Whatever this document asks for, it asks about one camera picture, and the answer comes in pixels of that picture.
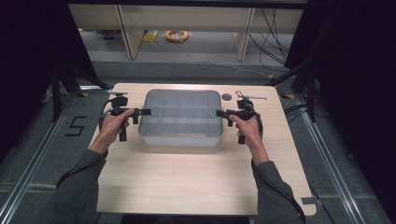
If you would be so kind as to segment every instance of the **light wood tabletop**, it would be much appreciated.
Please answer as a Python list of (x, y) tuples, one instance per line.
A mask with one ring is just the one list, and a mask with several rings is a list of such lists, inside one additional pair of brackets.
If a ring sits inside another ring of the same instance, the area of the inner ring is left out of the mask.
[[(262, 115), (263, 142), (270, 160), (291, 186), (294, 197), (307, 216), (313, 216), (303, 167), (294, 145), (276, 89), (263, 86), (185, 85), (120, 83), (113, 91), (128, 92), (127, 107), (143, 108), (150, 90), (212, 90), (229, 93), (221, 109), (238, 110), (235, 91), (266, 97), (250, 99)], [(109, 149), (99, 177), (98, 212), (168, 215), (257, 215), (257, 188), (252, 175), (248, 147), (237, 144), (237, 129), (223, 120), (217, 147), (151, 147), (138, 125), (126, 129), (127, 141), (116, 140)]]

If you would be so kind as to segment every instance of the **gray sleeve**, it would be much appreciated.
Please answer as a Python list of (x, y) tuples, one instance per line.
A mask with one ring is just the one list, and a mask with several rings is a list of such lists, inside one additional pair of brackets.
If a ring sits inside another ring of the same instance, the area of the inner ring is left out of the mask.
[[(274, 185), (285, 190), (291, 197), (291, 187), (282, 180), (275, 164), (267, 161), (259, 164), (257, 170)], [(254, 176), (258, 189), (258, 212), (255, 224), (303, 223), (294, 206), (279, 192), (272, 189), (257, 176)]]
[[(101, 155), (86, 150), (77, 166), (100, 159)], [(106, 161), (70, 175), (55, 190), (34, 223), (94, 223), (98, 200), (98, 177)]]

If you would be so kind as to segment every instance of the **plastic storage box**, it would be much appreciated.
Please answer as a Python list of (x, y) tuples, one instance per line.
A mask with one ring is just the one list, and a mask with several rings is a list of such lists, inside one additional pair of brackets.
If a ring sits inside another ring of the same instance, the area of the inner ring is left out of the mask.
[(151, 90), (144, 107), (150, 116), (140, 120), (139, 132), (149, 146), (215, 147), (220, 143), (222, 120), (217, 91)]

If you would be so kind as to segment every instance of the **container lid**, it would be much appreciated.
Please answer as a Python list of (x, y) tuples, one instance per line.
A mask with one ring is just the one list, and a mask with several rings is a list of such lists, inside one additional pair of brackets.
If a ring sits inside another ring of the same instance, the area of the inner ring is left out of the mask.
[(217, 91), (151, 90), (144, 108), (151, 115), (140, 120), (143, 136), (218, 137), (222, 120), (216, 116), (221, 109)]

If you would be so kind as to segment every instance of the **human hand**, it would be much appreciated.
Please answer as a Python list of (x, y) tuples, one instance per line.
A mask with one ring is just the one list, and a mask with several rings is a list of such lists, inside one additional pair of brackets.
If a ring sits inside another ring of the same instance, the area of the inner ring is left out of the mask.
[(118, 116), (106, 115), (102, 124), (102, 131), (93, 140), (90, 150), (103, 155), (108, 147), (116, 141), (117, 135), (122, 132), (121, 124), (129, 126), (128, 117), (134, 113), (134, 109), (127, 109)]
[(256, 117), (249, 120), (242, 120), (236, 115), (230, 115), (229, 119), (236, 123), (235, 127), (239, 129), (236, 135), (245, 136), (245, 144), (249, 147), (254, 163), (259, 165), (264, 161), (269, 161), (264, 144), (260, 137), (259, 122)]

